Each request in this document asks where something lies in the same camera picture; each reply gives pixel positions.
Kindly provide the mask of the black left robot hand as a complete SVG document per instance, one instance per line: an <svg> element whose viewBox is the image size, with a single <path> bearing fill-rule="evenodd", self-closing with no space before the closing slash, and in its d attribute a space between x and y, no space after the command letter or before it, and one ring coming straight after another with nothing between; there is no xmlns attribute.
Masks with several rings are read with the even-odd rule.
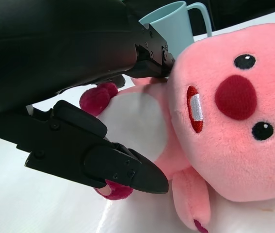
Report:
<svg viewBox="0 0 275 233"><path fill-rule="evenodd" d="M107 127L61 100L67 89L167 77L166 40L119 0L0 0L0 138L29 153L26 167L94 188L106 181L152 194L169 184L150 160L106 137Z"/></svg>

